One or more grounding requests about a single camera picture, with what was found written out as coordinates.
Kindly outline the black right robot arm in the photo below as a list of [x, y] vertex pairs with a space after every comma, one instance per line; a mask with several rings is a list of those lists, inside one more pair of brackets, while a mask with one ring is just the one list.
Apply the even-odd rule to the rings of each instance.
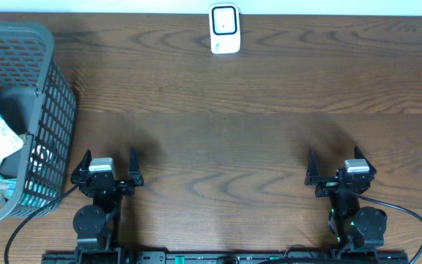
[[354, 158], [347, 159], [334, 176], [323, 176], [313, 152], [308, 154], [308, 168], [304, 184], [315, 188], [316, 197], [328, 197], [330, 230], [337, 236], [339, 247], [334, 255], [354, 252], [373, 252], [384, 244], [387, 224], [385, 211], [361, 207], [359, 196], [371, 187], [376, 169], [354, 148]]

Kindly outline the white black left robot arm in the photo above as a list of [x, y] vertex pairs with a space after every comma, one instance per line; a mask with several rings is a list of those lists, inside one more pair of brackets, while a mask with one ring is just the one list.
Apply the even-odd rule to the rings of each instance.
[[73, 229], [77, 233], [75, 263], [136, 262], [135, 254], [118, 242], [122, 198], [134, 195], [135, 188], [144, 184], [133, 148], [128, 175], [127, 180], [117, 180], [113, 159], [93, 158], [90, 150], [72, 172], [71, 183], [92, 199], [91, 205], [82, 207], [73, 217]]

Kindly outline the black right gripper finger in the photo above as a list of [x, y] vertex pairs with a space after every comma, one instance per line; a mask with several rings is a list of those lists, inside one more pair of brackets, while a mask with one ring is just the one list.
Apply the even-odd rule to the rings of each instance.
[[365, 155], [362, 153], [360, 148], [358, 146], [354, 147], [354, 156], [356, 159], [363, 159], [367, 166], [369, 167], [369, 173], [372, 175], [375, 175], [377, 173], [377, 170], [373, 167], [373, 165], [369, 162], [369, 160], [365, 157]]
[[308, 153], [308, 167], [304, 184], [306, 186], [315, 186], [320, 181], [320, 171], [317, 166], [317, 160], [313, 152]]

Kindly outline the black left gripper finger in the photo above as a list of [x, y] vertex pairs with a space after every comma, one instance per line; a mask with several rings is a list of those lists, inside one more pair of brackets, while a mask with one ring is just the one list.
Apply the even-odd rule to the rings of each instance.
[[136, 152], [133, 147], [130, 148], [130, 163], [128, 167], [128, 174], [130, 179], [133, 181], [134, 186], [143, 186], [144, 185], [144, 178], [139, 168]]
[[70, 182], [74, 185], [85, 185], [89, 179], [89, 165], [92, 161], [91, 150], [87, 150], [80, 163], [73, 170], [70, 176]]

